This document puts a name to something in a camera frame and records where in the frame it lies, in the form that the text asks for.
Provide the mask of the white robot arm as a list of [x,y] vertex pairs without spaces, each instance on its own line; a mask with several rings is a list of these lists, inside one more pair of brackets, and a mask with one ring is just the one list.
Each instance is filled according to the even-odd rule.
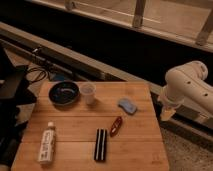
[[213,115],[213,86],[205,82],[207,76],[208,68],[201,61],[191,61],[169,69],[165,74],[166,85],[158,96],[162,104],[160,119],[168,121],[186,98]]

